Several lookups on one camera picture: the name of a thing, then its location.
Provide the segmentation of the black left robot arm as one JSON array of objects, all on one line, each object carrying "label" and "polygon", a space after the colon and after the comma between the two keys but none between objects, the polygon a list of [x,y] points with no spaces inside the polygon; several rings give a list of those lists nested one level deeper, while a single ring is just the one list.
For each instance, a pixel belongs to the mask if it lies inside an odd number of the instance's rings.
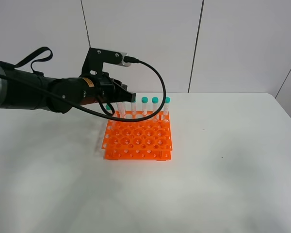
[{"label": "black left robot arm", "polygon": [[37,70],[20,70],[27,63],[49,61],[52,54],[38,58],[46,51],[50,49],[41,47],[15,65],[0,61],[0,108],[43,109],[64,114],[72,108],[64,100],[82,106],[92,103],[133,102],[136,99],[135,93],[127,90],[127,85],[103,71],[105,63],[130,66],[124,61],[126,53],[89,48],[81,75],[76,78],[51,78]]}]

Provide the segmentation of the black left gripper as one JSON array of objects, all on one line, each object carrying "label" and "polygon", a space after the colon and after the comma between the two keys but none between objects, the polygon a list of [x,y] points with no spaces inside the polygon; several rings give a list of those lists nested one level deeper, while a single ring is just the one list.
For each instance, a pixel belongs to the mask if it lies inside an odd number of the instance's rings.
[{"label": "black left gripper", "polygon": [[84,83],[83,99],[80,105],[91,103],[134,102],[136,93],[129,92],[128,86],[121,81],[110,78],[107,72],[102,75],[90,74],[81,77]]}]

